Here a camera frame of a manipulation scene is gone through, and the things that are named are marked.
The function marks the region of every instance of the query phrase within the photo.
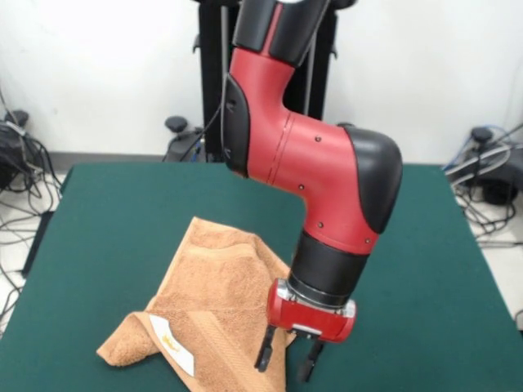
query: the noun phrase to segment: white wall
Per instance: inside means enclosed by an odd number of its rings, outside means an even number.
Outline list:
[[[325,119],[441,163],[468,130],[523,119],[521,0],[360,0],[340,13]],[[0,0],[0,80],[49,149],[161,154],[201,123],[197,3]]]

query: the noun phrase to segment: black cable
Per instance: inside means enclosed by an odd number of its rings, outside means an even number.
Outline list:
[[[23,270],[22,269],[9,269],[8,271],[6,271],[6,274],[19,274],[21,273]]]
[[[205,126],[205,128],[202,130],[202,132],[198,135],[196,140],[189,146],[187,151],[184,152],[184,154],[181,156],[181,158],[180,158],[180,160],[178,162],[183,162],[183,160],[187,157],[187,155],[189,155],[190,151],[201,141],[202,137],[205,136],[205,134],[207,133],[207,131],[209,130],[211,125],[216,121],[216,119],[218,117],[218,114],[220,112],[221,112],[221,105],[218,106],[218,108],[216,109],[216,112],[214,112],[214,114],[212,115],[211,120],[208,122],[208,124]],[[167,152],[163,156],[162,162],[165,162],[165,160],[167,159],[167,156],[169,154],[169,151],[171,150],[172,144],[175,141],[177,141],[177,140],[176,139],[171,140],[171,142],[169,143]]]
[[[51,185],[51,186],[53,186],[53,187],[55,188],[55,190],[56,190],[56,196],[58,197],[58,200],[60,201],[60,200],[62,199],[62,193],[61,193],[61,188],[60,188],[60,186],[58,186],[58,185],[56,184],[56,182],[54,182],[54,181],[53,181],[53,182],[45,181],[45,182],[46,182],[48,185]]]
[[[15,283],[11,280],[11,278],[9,278],[9,274],[7,274],[6,271],[4,270],[1,261],[0,261],[0,273],[2,273],[3,277],[4,277],[5,279],[7,279],[7,281],[9,282],[9,284],[10,284],[11,286],[13,286],[13,288],[17,287],[17,286],[15,285]]]
[[[0,246],[8,247],[10,245],[16,245],[17,243],[26,243],[27,241],[30,241],[31,239],[34,239],[34,236],[28,237],[28,238],[17,239],[16,241],[11,241],[11,242],[7,242],[7,243],[0,243]]]
[[[2,204],[3,206],[6,206],[6,207],[12,208],[13,210],[17,210],[17,211],[23,212],[23,213],[28,214],[28,215],[35,215],[33,212],[31,212],[29,210],[25,210],[24,208],[13,206],[11,204],[3,202],[2,200],[0,200],[0,204]]]
[[[12,192],[13,194],[22,194],[24,192],[28,192],[29,191],[29,187],[28,187],[28,184],[27,184],[27,181],[26,181],[26,176],[24,176],[24,185],[25,185],[25,188],[23,189],[13,189],[12,188],[12,183],[16,181],[16,179],[18,178],[18,176],[20,174],[23,174],[23,173],[16,173],[16,175],[13,177],[13,179],[11,180],[11,183],[3,190],[6,190],[7,192]]]
[[[40,216],[41,212],[33,205],[33,202],[31,201],[31,195],[33,195],[31,192],[27,193],[27,203],[31,207],[31,210],[34,211],[35,216]]]
[[[16,229],[16,230],[11,230],[11,229],[0,229],[0,231],[15,231],[17,233],[36,233],[37,230],[36,229]]]
[[[492,220],[485,216],[483,213],[481,213],[477,208],[475,208],[472,203],[482,203],[483,200],[475,200],[474,199],[474,192],[473,190],[476,189],[476,187],[479,184],[479,172],[481,168],[481,154],[478,151],[478,160],[474,167],[473,177],[467,181],[467,191],[466,193],[463,193],[459,188],[456,188],[454,190],[454,194],[456,198],[460,199],[462,202],[464,202],[465,205],[461,205],[463,215],[466,217],[466,219],[473,225],[478,225],[481,227],[481,230],[483,231],[482,234],[478,234],[476,236],[476,239],[485,237],[486,235],[491,235],[493,233],[496,233],[505,227],[507,227],[509,221],[513,219],[516,216],[516,207],[514,206],[514,203],[511,202],[510,196],[512,193],[512,189],[514,184],[510,184],[510,189],[507,193],[507,201],[505,203],[506,207],[506,213],[505,217],[502,219]]]
[[[29,219],[39,218],[39,217],[40,217],[40,215],[24,216],[23,218],[15,218],[15,219],[7,220],[6,222],[4,222],[0,225],[0,229],[3,229],[4,227],[6,227],[12,223],[28,221]]]
[[[58,179],[58,177],[56,176],[56,172],[55,172],[55,168],[53,167],[52,165],[52,161],[51,161],[51,156],[49,155],[49,152],[47,151],[46,147],[40,143],[39,140],[37,139],[34,139],[32,136],[27,136],[33,143],[35,143],[40,149],[42,149],[43,151],[43,156],[45,157],[45,161],[47,161],[47,167],[49,168],[49,172],[51,174],[51,177],[53,178],[53,180],[55,180],[59,186],[62,186],[62,183],[61,181]]]
[[[55,198],[52,197],[52,192],[51,192],[51,188],[49,188],[49,185],[47,184],[47,181],[45,181],[45,175],[42,179],[42,182],[43,182],[43,186],[46,188],[47,190],[47,193],[49,194],[49,199],[51,200],[51,204],[49,205],[49,208],[47,209],[47,212],[51,212],[52,208],[54,207],[55,205]]]
[[[12,165],[12,166],[13,166],[16,170],[18,170],[20,173],[24,173],[24,174],[27,174],[27,175],[29,175],[29,176],[31,175],[31,171],[26,170],[26,169],[20,167],[20,166],[18,165],[18,163],[16,163],[16,162],[15,162],[15,161],[14,161],[14,160],[9,156],[9,155],[7,155],[7,154],[3,154],[2,156],[0,156],[0,158],[1,158],[1,159],[5,159],[5,160],[7,160],[8,163],[9,163],[10,165]]]
[[[42,192],[40,192],[40,189],[37,186],[35,186],[36,185],[36,181],[32,181],[32,182],[33,183],[29,186],[28,192],[30,194],[32,194],[38,200],[42,200]]]
[[[9,292],[9,294],[7,294],[6,303],[4,304],[3,310],[0,313],[0,322],[3,320],[3,318],[6,316],[6,314],[8,314],[16,306],[16,302],[18,301],[18,298],[16,298],[16,300],[11,305],[9,305],[11,296],[13,295],[14,292],[17,292],[18,297],[20,298],[20,293],[22,292],[22,288],[23,287],[15,287]]]

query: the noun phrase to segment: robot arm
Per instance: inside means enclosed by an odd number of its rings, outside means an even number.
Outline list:
[[[351,332],[350,301],[400,188],[402,162],[387,136],[290,112],[284,90],[309,49],[329,0],[244,0],[222,101],[227,166],[300,196],[306,220],[287,280],[276,281],[256,366],[269,363],[277,327],[324,341]]]

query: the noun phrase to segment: floor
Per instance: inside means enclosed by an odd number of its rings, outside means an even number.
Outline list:
[[[17,271],[21,270],[24,266],[29,248],[33,242],[32,237],[38,227],[39,219],[33,217],[13,223],[8,226],[8,229],[16,230],[16,232],[7,231],[6,227],[1,227],[3,225],[2,221],[12,221],[13,219],[27,217],[28,214],[17,211],[5,204],[27,210],[28,212],[32,211],[33,208],[38,212],[46,211],[49,207],[55,209],[58,204],[56,191],[51,189],[51,193],[49,194],[42,183],[39,189],[42,193],[42,198],[33,198],[31,203],[33,207],[28,203],[27,194],[5,192],[0,194],[0,263],[2,263],[2,267],[17,287],[23,287],[25,284],[25,280]],[[505,210],[501,207],[478,204],[476,208],[492,218],[502,218],[505,215]],[[516,209],[518,214],[516,218],[509,223],[506,229],[492,235],[490,238],[483,239],[503,241],[523,239],[523,196],[519,196],[516,200]],[[505,300],[507,310],[514,318],[518,312],[523,310],[523,247],[484,249],[483,253]],[[8,306],[17,299],[18,293],[16,290],[13,290],[12,285],[9,284],[4,276],[0,276],[0,313],[10,292],[13,293],[11,294]],[[7,327],[10,316],[11,312],[1,321],[0,338],[2,337],[2,332]],[[523,330],[523,316],[518,317],[517,322],[518,327]]]

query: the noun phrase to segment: cable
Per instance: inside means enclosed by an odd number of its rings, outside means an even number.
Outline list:
[[[2,273],[2,276],[7,279],[7,281],[9,282],[9,284],[13,287],[13,288],[17,288],[18,286],[15,285],[15,283],[11,280],[11,278],[9,278],[9,274],[4,270],[3,266],[2,266],[2,261],[0,261],[0,272]]]
[[[16,170],[18,170],[20,173],[24,173],[24,174],[27,174],[27,175],[31,175],[31,171],[27,170],[27,169],[23,169],[22,167],[20,167],[18,165],[18,163],[16,163],[9,155],[7,154],[4,154],[2,156],[0,156],[0,158],[2,159],[5,159],[8,161],[8,163],[10,165],[12,165]]]
[[[23,287],[15,287],[13,288],[9,294],[7,294],[7,299],[6,299],[6,303],[4,304],[3,306],[3,310],[2,312],[0,313],[0,322],[3,320],[4,317],[6,317],[6,315],[16,306],[16,302],[18,301],[18,298],[20,298],[20,294],[22,293],[22,288]],[[17,292],[18,293],[18,298],[16,298],[13,303],[11,305],[9,305],[9,302],[10,302],[10,299],[11,299],[11,296],[13,295],[14,292]]]
[[[47,193],[49,194],[49,199],[51,200],[51,204],[49,205],[49,208],[47,209],[47,212],[51,212],[52,208],[55,205],[55,199],[52,197],[51,188],[49,188],[49,185],[47,184],[47,181],[45,181],[45,177],[43,178],[42,182],[43,182],[43,186],[47,190]]]
[[[16,123],[16,125],[18,125],[18,119],[15,117],[15,115],[13,114],[13,112],[10,111],[9,106],[7,106],[6,100],[5,100],[4,97],[3,97],[3,93],[2,93],[2,84],[1,84],[1,83],[0,83],[0,101],[2,102],[3,107],[4,107],[4,108],[6,109],[6,111],[9,113],[9,115],[11,116],[11,118],[13,119],[13,121]]]
[[[501,219],[492,220],[481,213],[477,208],[472,206],[472,188],[468,188],[468,199],[465,198],[465,195],[461,193],[459,189],[455,189],[456,198],[465,202],[465,206],[458,203],[462,208],[464,216],[471,223],[471,225],[478,225],[483,230],[482,234],[478,234],[476,239],[485,237],[486,235],[491,235],[496,233],[505,227],[507,227],[508,222],[516,216],[516,207],[513,202],[511,202],[513,184],[510,185],[510,188],[507,192],[507,201],[505,202],[505,217]],[[484,241],[478,241],[479,244],[486,243]]]
[[[40,143],[40,141],[38,141],[37,139],[34,139],[32,136],[27,136],[27,137],[33,143],[36,143],[40,147],[40,149],[42,149],[43,155],[45,156],[45,159],[47,161],[47,166],[49,167],[49,172],[51,173],[51,176],[52,176],[53,180],[55,180],[58,183],[59,186],[62,186],[61,181],[56,176],[55,168],[52,165],[51,156],[49,155],[49,152],[47,151],[45,146],[42,143]]]
[[[4,227],[6,227],[7,225],[10,225],[10,224],[12,224],[12,223],[28,221],[29,219],[39,218],[39,217],[40,217],[40,216],[35,215],[35,216],[24,216],[23,218],[11,219],[11,220],[8,220],[6,223],[1,224],[1,225],[0,225],[0,229],[3,229]]]
[[[500,127],[498,125],[491,125],[491,124],[487,124],[487,125],[484,125],[483,128],[489,128],[490,130],[496,130],[496,131],[500,131],[501,133],[503,133],[509,141],[512,141],[512,138],[510,137],[510,135],[508,134],[508,131],[503,128],[503,127]]]
[[[22,271],[22,269],[10,269],[9,271],[6,271],[6,274],[19,274]]]
[[[31,196],[34,194],[32,192],[27,193],[27,203],[31,207],[31,210],[33,210],[35,216],[40,216],[40,211],[33,205],[33,202],[31,201]]]
[[[0,231],[11,231],[11,229],[0,229]],[[36,229],[16,229],[17,233],[36,233]]]
[[[11,208],[13,210],[17,210],[17,211],[20,211],[20,212],[23,212],[25,214],[28,214],[28,215],[35,215],[33,212],[29,211],[29,210],[25,210],[24,208],[20,208],[20,207],[17,207],[17,206],[13,206],[11,204],[8,204],[6,202],[3,202],[2,200],[0,200],[0,204],[2,204],[3,206],[6,206],[8,208]]]
[[[517,125],[513,129],[511,129],[509,132],[507,132],[505,135],[500,136],[498,139],[494,139],[493,141],[491,141],[489,143],[489,145],[496,145],[501,140],[505,140],[505,139],[509,138],[511,135],[515,134],[516,132],[520,131],[521,129],[523,129],[523,123]]]
[[[23,179],[23,180],[24,180],[25,188],[23,188],[23,189],[13,189],[13,188],[12,188],[12,183],[13,183],[13,182],[16,182],[16,179],[18,178],[18,176],[19,176],[20,174],[24,174],[24,173],[20,173],[20,172],[16,173],[16,175],[15,175],[15,176],[13,177],[13,179],[11,180],[11,183],[10,183],[10,184],[5,188],[5,189],[2,189],[2,191],[3,191],[3,190],[6,190],[6,191],[8,191],[8,192],[12,192],[12,193],[14,193],[14,194],[22,194],[22,193],[24,193],[24,192],[28,192],[28,191],[29,191],[29,185],[28,185],[28,183],[27,183],[27,178],[26,178],[26,176],[24,176],[24,179]]]
[[[189,146],[189,148],[183,153],[183,155],[181,156],[180,160],[178,162],[182,162],[186,157],[187,155],[189,155],[190,151],[200,142],[200,139],[205,136],[205,134],[207,133],[207,131],[209,130],[209,128],[211,127],[211,125],[216,121],[217,117],[218,117],[218,114],[221,112],[221,105],[218,106],[218,108],[216,109],[216,112],[214,112],[214,114],[212,115],[211,117],[211,120],[208,122],[208,124],[205,126],[205,128],[201,131],[201,133],[198,135],[198,137],[196,138],[196,140]],[[174,140],[171,140],[171,142],[169,143],[169,146],[168,146],[168,149],[167,149],[167,152],[165,153],[165,155],[163,156],[163,159],[162,159],[162,162],[165,162],[165,160],[167,159],[167,156],[169,154],[169,151],[171,150],[171,147],[172,147],[172,143],[174,143],[176,141],[176,139]]]
[[[454,165],[456,163],[456,161],[458,160],[459,156],[463,153],[463,151],[465,150],[465,148],[467,147],[467,145],[470,143],[471,141],[471,137],[469,136],[465,142],[463,143],[463,145],[461,146],[461,148],[459,149],[458,153],[454,156],[454,158],[452,158],[450,160],[449,163],[447,163],[446,166],[443,166],[441,170],[448,170],[450,167],[452,167],[452,165]]]
[[[23,237],[20,237],[20,239],[16,240],[16,241],[11,241],[11,242],[7,242],[7,243],[0,243],[0,246],[3,246],[3,247],[8,247],[10,245],[16,245],[17,243],[25,243],[25,245],[27,247],[30,247],[27,242],[30,241],[31,239],[34,239],[34,236],[33,237],[28,237],[28,238],[23,238]]]
[[[510,249],[523,246],[521,241],[478,241],[481,249]]]

